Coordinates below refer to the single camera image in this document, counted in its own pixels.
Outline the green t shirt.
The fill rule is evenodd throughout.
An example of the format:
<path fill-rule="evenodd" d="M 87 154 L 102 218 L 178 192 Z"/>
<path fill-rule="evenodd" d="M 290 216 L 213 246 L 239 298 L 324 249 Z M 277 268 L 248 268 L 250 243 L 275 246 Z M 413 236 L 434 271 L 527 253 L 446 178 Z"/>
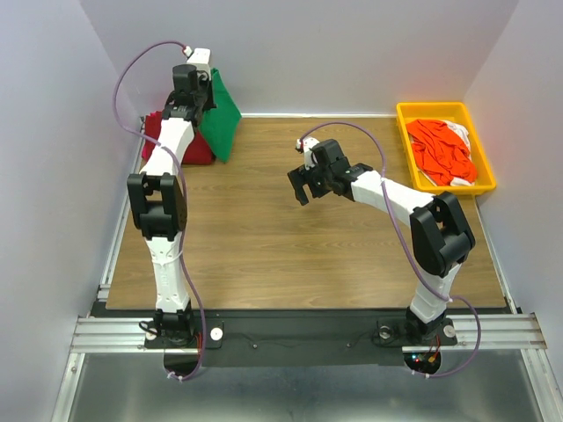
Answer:
<path fill-rule="evenodd" d="M 227 163 L 242 115 L 217 68 L 212 69 L 212 88 L 216 107 L 204 113 L 200 132 L 216 159 Z"/>

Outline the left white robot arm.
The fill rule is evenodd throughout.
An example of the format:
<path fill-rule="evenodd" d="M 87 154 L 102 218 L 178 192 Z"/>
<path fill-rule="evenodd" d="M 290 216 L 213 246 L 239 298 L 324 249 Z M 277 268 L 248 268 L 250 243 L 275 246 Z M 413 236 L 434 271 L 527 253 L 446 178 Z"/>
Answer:
<path fill-rule="evenodd" d="M 203 112 L 214 103 L 211 76 L 201 65 L 173 67 L 172 82 L 154 149 L 142 169 L 128 176 L 127 189 L 134 225 L 150 252 L 157 291 L 153 321 L 142 328 L 152 341 L 182 347 L 196 334 L 182 258 L 187 202 L 181 162 Z"/>

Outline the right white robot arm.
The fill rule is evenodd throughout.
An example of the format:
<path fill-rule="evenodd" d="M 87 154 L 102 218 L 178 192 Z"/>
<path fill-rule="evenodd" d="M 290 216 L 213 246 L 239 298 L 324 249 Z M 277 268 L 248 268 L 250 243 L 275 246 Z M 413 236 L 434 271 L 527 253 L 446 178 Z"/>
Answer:
<path fill-rule="evenodd" d="M 411 240 L 402 245 L 419 281 L 404 326 L 412 341 L 433 337 L 445 318 L 453 281 L 475 246 L 458 198 L 416 191 L 366 164 L 351 164 L 334 139 L 306 137 L 296 142 L 296 151 L 303 164 L 288 177 L 301 205 L 334 193 L 386 212 L 395 230 L 409 228 Z"/>

